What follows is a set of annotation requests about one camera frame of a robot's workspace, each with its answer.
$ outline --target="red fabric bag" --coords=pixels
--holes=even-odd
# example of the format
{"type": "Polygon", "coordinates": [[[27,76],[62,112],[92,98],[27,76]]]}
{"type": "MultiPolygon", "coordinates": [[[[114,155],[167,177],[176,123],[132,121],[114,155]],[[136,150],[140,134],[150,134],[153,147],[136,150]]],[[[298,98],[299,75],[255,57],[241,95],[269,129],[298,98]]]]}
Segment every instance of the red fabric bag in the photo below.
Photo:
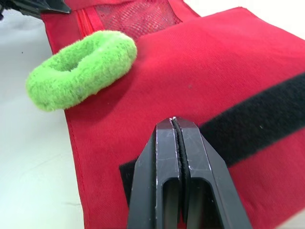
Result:
{"type": "Polygon", "coordinates": [[[128,74],[65,111],[86,229],[126,227],[119,166],[171,116],[200,125],[225,158],[253,228],[305,207],[305,41],[243,8],[198,18],[181,0],[67,4],[70,15],[42,16],[54,53],[103,29],[138,46],[128,74]]]}

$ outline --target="red zipper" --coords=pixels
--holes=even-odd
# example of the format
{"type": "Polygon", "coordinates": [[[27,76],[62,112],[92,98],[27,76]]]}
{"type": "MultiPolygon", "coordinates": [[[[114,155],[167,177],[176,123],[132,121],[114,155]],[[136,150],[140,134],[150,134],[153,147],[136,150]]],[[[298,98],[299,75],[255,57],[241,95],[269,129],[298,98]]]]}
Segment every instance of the red zipper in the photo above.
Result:
{"type": "Polygon", "coordinates": [[[94,33],[93,26],[90,22],[90,19],[85,11],[85,9],[77,10],[77,21],[80,28],[82,37],[86,37],[94,33]]]}

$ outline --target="fuzzy hair tie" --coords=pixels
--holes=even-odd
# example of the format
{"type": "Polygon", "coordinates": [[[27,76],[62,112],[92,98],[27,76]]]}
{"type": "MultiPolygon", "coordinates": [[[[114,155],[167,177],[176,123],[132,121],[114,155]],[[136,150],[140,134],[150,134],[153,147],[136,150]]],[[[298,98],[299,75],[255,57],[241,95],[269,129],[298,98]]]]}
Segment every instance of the fuzzy hair tie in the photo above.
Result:
{"type": "Polygon", "coordinates": [[[34,69],[26,90],[44,111],[66,109],[125,75],[136,55],[132,38],[118,31],[98,31],[34,69]]]}

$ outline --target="mesh pocket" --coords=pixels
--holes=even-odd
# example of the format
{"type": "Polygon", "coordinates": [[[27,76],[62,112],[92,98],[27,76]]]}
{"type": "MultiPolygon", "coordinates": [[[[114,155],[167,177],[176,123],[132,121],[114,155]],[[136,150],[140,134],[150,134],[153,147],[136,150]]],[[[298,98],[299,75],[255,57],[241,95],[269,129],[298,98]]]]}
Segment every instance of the mesh pocket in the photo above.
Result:
{"type": "Polygon", "coordinates": [[[137,0],[95,8],[106,30],[124,32],[135,40],[181,22],[167,0],[137,0]]]}

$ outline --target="white table surface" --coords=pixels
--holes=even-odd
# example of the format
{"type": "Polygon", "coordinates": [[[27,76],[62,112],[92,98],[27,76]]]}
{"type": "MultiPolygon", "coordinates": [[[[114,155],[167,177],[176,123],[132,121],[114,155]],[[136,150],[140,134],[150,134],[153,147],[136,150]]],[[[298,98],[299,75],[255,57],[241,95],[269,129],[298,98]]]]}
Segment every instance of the white table surface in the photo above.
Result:
{"type": "MultiPolygon", "coordinates": [[[[305,39],[304,0],[185,0],[201,16],[243,6],[305,39]]],[[[42,21],[5,11],[0,21],[0,228],[83,229],[63,111],[38,110],[29,72],[51,56],[42,21]]],[[[304,229],[305,211],[279,229],[304,229]]]]}

